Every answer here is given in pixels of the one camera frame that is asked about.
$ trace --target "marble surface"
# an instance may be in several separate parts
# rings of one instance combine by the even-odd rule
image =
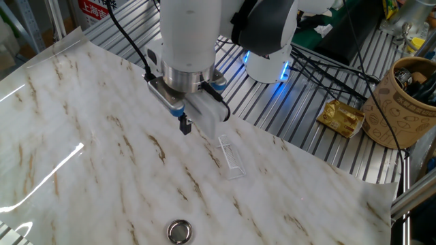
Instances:
[[[231,117],[247,175],[80,30],[0,81],[0,221],[34,244],[389,244],[396,184],[368,184]]]

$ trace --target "yellow object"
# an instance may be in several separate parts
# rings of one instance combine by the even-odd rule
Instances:
[[[398,12],[398,3],[396,0],[382,0],[383,1],[383,9],[386,20],[389,20],[395,13]]]
[[[420,38],[418,38],[418,37],[414,37],[414,38],[411,40],[411,43],[412,43],[412,44],[415,46],[415,48],[417,48],[417,49],[420,49],[421,46],[424,44],[424,42],[425,42],[424,39],[420,39]],[[407,50],[408,50],[409,52],[415,52],[415,50],[414,50],[413,48],[410,48],[408,45],[407,45]]]
[[[324,111],[318,116],[317,120],[342,136],[350,138],[359,132],[364,118],[364,113],[356,108],[332,100],[326,103]]]

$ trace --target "red sign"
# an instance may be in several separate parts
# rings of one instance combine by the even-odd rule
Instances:
[[[78,3],[82,12],[97,20],[101,20],[109,14],[105,7],[97,5],[89,0],[78,0]]]

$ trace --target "brown paper cup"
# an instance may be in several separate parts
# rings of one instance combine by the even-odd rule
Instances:
[[[419,71],[429,78],[436,70],[436,63],[418,57],[400,59],[374,90],[374,96],[394,130],[400,147],[407,148],[436,125],[436,107],[415,100],[401,89],[395,80],[394,69],[402,67],[411,73]],[[365,102],[362,111],[366,115],[363,129],[367,135],[382,146],[396,148],[388,125],[372,97]]]

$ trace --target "blue led light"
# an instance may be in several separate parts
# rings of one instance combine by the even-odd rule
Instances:
[[[250,51],[248,51],[247,54],[245,55],[245,57],[244,57],[244,63],[247,62],[247,60],[248,60],[248,56],[249,56],[249,55],[250,55]]]
[[[281,72],[280,80],[284,80],[284,76],[285,76],[286,69],[287,69],[288,65],[289,65],[289,61],[286,62],[285,67],[283,68],[283,71]]]

